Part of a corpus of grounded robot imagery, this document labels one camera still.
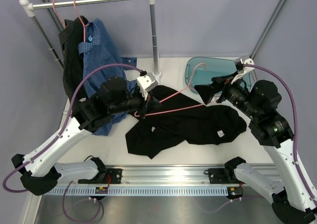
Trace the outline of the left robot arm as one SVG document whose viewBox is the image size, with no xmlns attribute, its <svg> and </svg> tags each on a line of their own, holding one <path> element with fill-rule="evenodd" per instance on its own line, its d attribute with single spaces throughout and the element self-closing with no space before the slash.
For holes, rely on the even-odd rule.
<svg viewBox="0 0 317 224">
<path fill-rule="evenodd" d="M 127 88 L 127 81 L 121 77 L 112 77 L 104 82 L 91 98 L 74 109 L 56 134 L 33 152 L 17 154 L 11 159 L 21 173 L 23 187 L 40 196 L 61 183 L 104 182 L 107 168 L 100 158 L 67 164 L 58 160 L 77 143 L 109 124 L 113 115 L 136 111 L 139 116 L 144 116 L 147 110 L 160 108 L 160 102 L 152 94 L 157 85 L 151 74 L 138 77 L 137 86 L 131 91 Z"/>
</svg>

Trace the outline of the silver clothes rack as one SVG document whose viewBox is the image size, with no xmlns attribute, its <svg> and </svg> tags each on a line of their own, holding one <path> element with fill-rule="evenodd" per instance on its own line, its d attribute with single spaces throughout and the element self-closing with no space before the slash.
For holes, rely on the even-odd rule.
<svg viewBox="0 0 317 224">
<path fill-rule="evenodd" d="M 99 4 L 107 2 L 116 2 L 116 1 L 128 1 L 128 0 L 74 0 L 74 1 L 62 1 L 62 2 L 44 2 L 40 4 L 30 3 L 28 0 L 19 0 L 19 4 L 24 9 L 25 13 L 29 18 L 33 20 L 36 27 L 40 31 L 40 34 L 43 36 L 44 40 L 48 45 L 48 49 L 53 53 L 55 61 L 59 63 L 60 66 L 63 66 L 61 59 L 59 58 L 57 52 L 55 51 L 53 45 L 51 44 L 49 38 L 47 37 L 44 29 L 39 23 L 35 10 L 38 9 L 53 9 L 57 7 L 69 7 L 77 5 L 90 5 L 90 4 Z M 148 0 L 150 6 L 150 19 L 151 19 L 151 31 L 152 31 L 152 46 L 153 46 L 153 60 L 154 60 L 154 71 L 153 75 L 156 80 L 161 78 L 161 71 L 159 69 L 159 52 L 158 52 L 158 43 L 157 43 L 157 29 L 156 29 L 156 16 L 155 16 L 155 2 L 156 0 Z"/>
</svg>

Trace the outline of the aluminium mounting rail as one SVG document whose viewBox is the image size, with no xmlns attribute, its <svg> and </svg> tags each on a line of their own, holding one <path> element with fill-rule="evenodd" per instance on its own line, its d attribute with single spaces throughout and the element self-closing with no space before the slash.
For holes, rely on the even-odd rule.
<svg viewBox="0 0 317 224">
<path fill-rule="evenodd" d="M 208 186 L 233 185 L 223 165 L 107 166 L 110 186 Z"/>
</svg>

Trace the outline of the blue checked shirt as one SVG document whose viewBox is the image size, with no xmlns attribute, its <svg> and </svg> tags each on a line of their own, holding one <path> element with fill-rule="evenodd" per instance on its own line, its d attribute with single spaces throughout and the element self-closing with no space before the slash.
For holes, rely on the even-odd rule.
<svg viewBox="0 0 317 224">
<path fill-rule="evenodd" d="M 83 57 L 83 77 L 85 78 L 93 70 L 108 64 L 127 64 L 137 66 L 135 57 L 121 57 L 110 34 L 100 19 L 88 23 L 86 27 L 86 41 L 78 46 L 79 54 Z M 96 72 L 84 83 L 88 97 L 93 96 L 101 87 L 101 84 L 112 77 L 126 79 L 126 70 L 129 67 L 111 66 Z"/>
</svg>

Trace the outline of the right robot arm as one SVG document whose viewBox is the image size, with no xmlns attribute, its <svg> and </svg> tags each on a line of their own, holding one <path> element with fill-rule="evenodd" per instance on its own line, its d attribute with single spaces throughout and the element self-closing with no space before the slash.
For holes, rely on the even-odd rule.
<svg viewBox="0 0 317 224">
<path fill-rule="evenodd" d="M 217 103 L 229 101 L 251 121 L 249 129 L 272 159 L 281 178 L 275 182 L 254 170 L 241 157 L 225 163 L 224 177 L 230 183 L 240 181 L 263 196 L 275 215 L 284 224 L 311 224 L 316 219 L 317 206 L 309 196 L 296 169 L 293 145 L 295 136 L 287 120 L 277 112 L 282 96 L 273 82 L 260 80 L 251 91 L 241 86 L 243 79 L 234 75 L 212 78 L 209 85 L 195 85 L 205 104 L 214 94 L 221 93 Z"/>
</svg>

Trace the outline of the pink hanger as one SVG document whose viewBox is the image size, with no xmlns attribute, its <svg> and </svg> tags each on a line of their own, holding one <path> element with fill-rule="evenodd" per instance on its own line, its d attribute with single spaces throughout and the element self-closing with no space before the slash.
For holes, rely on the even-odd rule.
<svg viewBox="0 0 317 224">
<path fill-rule="evenodd" d="M 188 99 L 185 99 L 185 95 L 182 94 L 182 92 L 186 90 L 193 89 L 192 81 L 193 81 L 195 73 L 197 72 L 199 68 L 206 70 L 207 68 L 206 63 L 204 62 L 198 63 L 192 70 L 187 86 L 181 89 L 180 91 L 177 91 L 171 94 L 170 96 L 162 99 L 160 101 L 162 105 L 161 108 L 154 110 L 153 112 L 146 112 L 145 114 L 141 114 L 140 112 L 134 112 L 133 116 L 135 118 L 145 118 L 149 116 L 178 112 L 178 111 L 183 111 L 183 110 L 188 110 L 191 108 L 197 108 L 197 107 L 203 106 L 203 104 L 198 102 L 189 103 Z"/>
<path fill-rule="evenodd" d="M 56 11 L 56 8 L 55 8 L 55 3 L 56 3 L 56 0 L 53 0 L 53 1 L 52 1 L 52 8 L 53 8 L 53 11 L 54 11 L 54 13 L 55 13 L 56 17 L 58 18 L 58 20 L 59 20 L 59 22 L 60 22 L 60 24 L 61 24 L 62 28 L 63 28 L 63 29 L 65 29 L 65 28 L 66 28 L 66 26 L 65 26 L 65 24 L 64 24 L 64 21 L 63 21 L 63 20 L 61 19 L 61 17 L 59 16 L 58 12 Z"/>
<path fill-rule="evenodd" d="M 78 18 L 79 18 L 81 24 L 82 24 L 82 27 L 83 27 L 83 42 L 86 42 L 86 26 L 87 26 L 87 25 L 84 23 L 84 21 L 83 21 L 81 15 L 80 15 L 80 13 L 79 13 L 79 11 L 78 11 L 78 9 L 77 9 L 76 0 L 73 0 L 73 6 L 74 6 L 74 9 L 75 9 L 75 11 L 76 11 L 76 13 L 77 13 L 77 16 L 78 16 Z"/>
</svg>

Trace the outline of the plain black shirt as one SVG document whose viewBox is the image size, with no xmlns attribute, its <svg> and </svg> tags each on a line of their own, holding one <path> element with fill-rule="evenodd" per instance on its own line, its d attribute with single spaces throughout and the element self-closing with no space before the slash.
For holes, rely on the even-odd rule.
<svg viewBox="0 0 317 224">
<path fill-rule="evenodd" d="M 153 90 L 158 100 L 175 92 L 163 85 Z M 185 99 L 189 103 L 197 102 L 187 96 Z M 161 151 L 183 141 L 194 145 L 219 145 L 234 141 L 246 130 L 246 122 L 235 109 L 216 105 L 141 118 L 125 138 L 128 153 L 153 159 Z"/>
</svg>

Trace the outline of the black pinstriped shirt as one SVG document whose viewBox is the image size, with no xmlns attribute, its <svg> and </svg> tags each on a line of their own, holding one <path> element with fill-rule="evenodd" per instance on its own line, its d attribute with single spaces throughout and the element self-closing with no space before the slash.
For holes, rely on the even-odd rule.
<svg viewBox="0 0 317 224">
<path fill-rule="evenodd" d="M 88 23 L 84 16 L 81 17 L 85 24 Z M 83 79 L 83 58 L 78 48 L 83 42 L 83 27 L 79 18 L 66 19 L 64 23 L 66 28 L 58 35 L 63 54 L 63 86 L 68 98 L 72 99 Z"/>
</svg>

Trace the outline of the teal plastic tub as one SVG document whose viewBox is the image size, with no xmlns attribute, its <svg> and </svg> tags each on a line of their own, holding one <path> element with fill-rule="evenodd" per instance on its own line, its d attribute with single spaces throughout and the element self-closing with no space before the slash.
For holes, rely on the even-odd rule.
<svg viewBox="0 0 317 224">
<path fill-rule="evenodd" d="M 190 90 L 196 94 L 195 85 L 211 84 L 213 77 L 227 76 L 235 71 L 236 66 L 232 59 L 193 57 L 186 64 L 184 81 L 188 85 L 192 78 Z"/>
</svg>

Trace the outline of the aluminium frame post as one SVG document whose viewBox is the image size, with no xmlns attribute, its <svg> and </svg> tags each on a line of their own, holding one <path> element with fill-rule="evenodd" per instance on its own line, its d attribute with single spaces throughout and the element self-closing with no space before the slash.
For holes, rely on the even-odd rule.
<svg viewBox="0 0 317 224">
<path fill-rule="evenodd" d="M 276 4 L 271 16 L 269 17 L 269 20 L 267 21 L 259 39 L 256 42 L 256 45 L 254 46 L 250 58 L 255 59 L 258 52 L 260 51 L 263 43 L 265 42 L 267 36 L 269 35 L 271 29 L 273 28 L 276 20 L 278 19 L 279 15 L 281 14 L 283 8 L 285 7 L 288 0 L 279 0 Z"/>
</svg>

